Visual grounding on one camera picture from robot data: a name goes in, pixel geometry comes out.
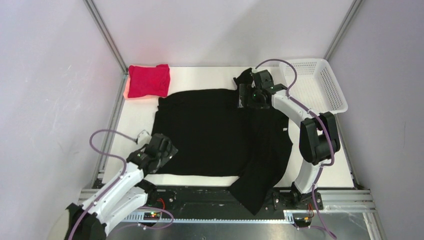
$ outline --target white wall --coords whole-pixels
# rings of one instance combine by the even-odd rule
[[[330,64],[349,155],[388,239],[422,239],[424,2],[365,1]]]
[[[322,58],[352,0],[96,0],[127,64]]]
[[[120,80],[82,0],[1,1],[1,239],[46,239],[78,200]]]

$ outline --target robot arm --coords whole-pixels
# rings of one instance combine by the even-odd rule
[[[292,183],[293,201],[297,203],[305,195],[310,195],[314,180],[322,165],[331,161],[330,146],[325,135],[318,134],[322,127],[318,120],[310,114],[311,109],[304,109],[286,94],[286,87],[274,84],[268,70],[251,73],[254,86],[241,84],[239,89],[240,108],[267,109],[270,106],[284,113],[300,128],[299,149],[303,157],[299,175]],[[334,152],[340,150],[340,140],[336,118],[331,112],[318,116],[324,123],[331,139]]]
[[[126,159],[124,174],[124,168],[121,168],[111,181],[82,205],[69,205],[53,226],[48,240],[68,240],[84,212],[71,239],[105,240],[122,219],[147,203],[154,185],[143,178],[163,167],[177,151],[168,137],[154,134],[149,144],[132,152]]]

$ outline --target plastic basket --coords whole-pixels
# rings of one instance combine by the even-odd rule
[[[303,58],[288,60],[297,71],[297,81],[290,89],[290,95],[315,110],[315,113],[343,113],[348,103],[336,76],[325,59]],[[287,64],[279,64],[283,84],[287,87],[293,82],[295,73]]]

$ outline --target purple cable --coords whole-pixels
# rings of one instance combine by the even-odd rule
[[[174,216],[172,215],[172,213],[170,213],[169,211],[167,211],[165,209],[160,209],[160,208],[151,207],[151,206],[143,206],[143,207],[140,207],[139,209],[141,209],[141,210],[146,209],[146,210],[151,210],[151,211],[153,210],[153,211],[157,211],[157,212],[164,212],[171,217],[171,222],[169,222],[166,225],[158,226],[158,227],[146,226],[146,225],[143,225],[141,223],[128,224],[128,225],[122,226],[122,227],[114,230],[113,232],[116,234],[116,233],[120,232],[121,230],[126,229],[126,228],[130,228],[130,227],[143,227],[143,228],[146,228],[146,229],[154,229],[154,230],[155,229],[164,229],[164,228],[171,226],[174,223]]]
[[[265,60],[265,61],[263,61],[263,62],[261,62],[261,63],[259,63],[254,69],[258,69],[260,66],[262,66],[262,64],[264,64],[264,63],[267,63],[267,62],[273,62],[273,61],[275,61],[275,62],[281,62],[281,63],[285,63],[285,64],[287,64],[291,69],[293,69],[293,72],[294,72],[294,80],[293,80],[293,82],[290,84],[290,86],[288,86],[288,88],[287,88],[287,90],[286,90],[286,92],[285,92],[285,95],[288,97],[289,96],[289,91],[290,91],[290,89],[293,87],[293,85],[295,85],[295,83],[296,83],[296,81],[298,80],[298,71],[296,71],[296,68],[290,63],[290,62],[288,62],[288,61],[286,61],[286,60],[283,60],[283,59],[279,59],[279,58],[270,58],[270,59],[267,59],[267,60]]]
[[[127,170],[127,162],[125,161],[125,159],[124,158],[122,158],[121,156],[118,156],[118,155],[114,155],[114,154],[110,154],[110,153],[107,153],[107,152],[102,152],[102,151],[100,151],[99,149],[97,149],[95,146],[94,146],[94,144],[93,144],[93,138],[94,138],[94,136],[95,135],[97,135],[98,133],[103,133],[103,132],[108,132],[108,133],[114,133],[114,134],[118,134],[118,135],[121,135],[122,137],[124,137],[124,138],[127,138],[127,139],[129,139],[129,140],[131,140],[131,141],[133,141],[133,142],[136,142],[137,141],[137,139],[135,139],[135,138],[132,138],[132,137],[130,137],[130,136],[128,136],[128,135],[125,135],[125,134],[123,134],[123,133],[121,133],[121,132],[118,132],[118,131],[115,131],[115,130],[110,130],[110,129],[100,129],[100,130],[97,130],[97,131],[95,131],[91,136],[90,136],[90,146],[91,146],[91,148],[94,150],[94,151],[96,151],[97,153],[99,153],[99,154],[102,154],[102,155],[106,155],[106,156],[108,156],[108,157],[112,157],[112,158],[117,158],[117,159],[119,159],[119,160],[121,160],[122,161],[122,163],[123,163],[123,169],[122,169],[122,172],[121,172],[121,176],[123,176],[124,174],[125,174],[125,171]],[[88,207],[82,212],[82,214],[81,214],[81,216],[79,216],[79,218],[76,220],[76,222],[75,222],[75,224],[73,225],[73,227],[72,227],[72,230],[70,231],[70,234],[69,234],[69,237],[67,238],[68,240],[72,240],[72,238],[74,237],[74,234],[75,234],[75,232],[77,231],[77,228],[78,228],[78,226],[80,225],[80,223],[81,223],[81,221],[83,220],[83,218],[85,217],[85,215],[89,212],[89,210],[94,206],[94,202],[98,202],[99,201],[99,199],[101,199],[107,192],[109,192],[109,190],[111,189],[111,188],[113,188],[118,182],[119,182],[119,180],[121,180],[121,178],[120,177],[118,177],[117,179],[115,179],[113,182],[112,182],[112,184],[110,184],[102,193],[100,193],[95,199],[94,199],[94,201],[92,202],[92,203],[90,203],[90,205],[88,205]]]
[[[333,145],[332,145],[331,140],[330,140],[329,133],[328,133],[327,128],[324,125],[323,121],[318,117],[317,114],[315,114],[314,112],[312,112],[308,107],[306,107],[303,103],[301,103],[300,101],[298,101],[296,98],[294,98],[294,97],[292,97],[292,96],[289,95],[290,88],[293,87],[293,85],[296,83],[296,80],[298,79],[298,72],[296,71],[296,69],[295,69],[295,67],[293,65],[291,65],[289,62],[287,62],[285,60],[282,60],[282,59],[271,58],[271,59],[268,59],[268,60],[265,60],[265,61],[259,63],[255,67],[255,69],[259,68],[262,64],[267,63],[267,62],[270,62],[270,61],[277,61],[277,62],[285,63],[285,64],[289,65],[293,69],[293,71],[294,71],[294,80],[290,84],[290,86],[288,86],[288,88],[287,88],[287,90],[285,92],[285,95],[288,97],[288,99],[291,99],[294,103],[296,103],[297,105],[299,105],[299,107],[301,107],[303,110],[307,111],[311,116],[313,116],[314,118],[316,118],[316,120],[318,121],[319,125],[321,125],[322,131],[324,132],[324,135],[325,135],[325,139],[327,140],[327,143],[330,146],[329,148],[330,148],[331,162],[328,163],[328,164],[322,164],[320,166],[319,171],[318,171],[318,174],[316,175],[316,178],[315,178],[315,180],[312,183],[312,201],[313,201],[313,205],[315,206],[315,209],[316,209],[316,214],[318,215],[319,220],[321,221],[321,224],[322,224],[323,227],[321,227],[321,226],[311,226],[311,228],[325,230],[330,235],[330,237],[332,237],[333,239],[337,239],[336,235],[332,231],[329,230],[329,228],[327,227],[327,225],[324,222],[323,218],[321,217],[321,213],[320,213],[320,210],[319,210],[318,205],[317,205],[317,200],[315,198],[315,194],[313,194],[315,192],[315,186],[317,185],[318,180],[320,179],[321,173],[323,172],[323,167],[332,166],[334,164],[334,161],[335,161],[335,158],[334,158],[334,149],[333,149]]]

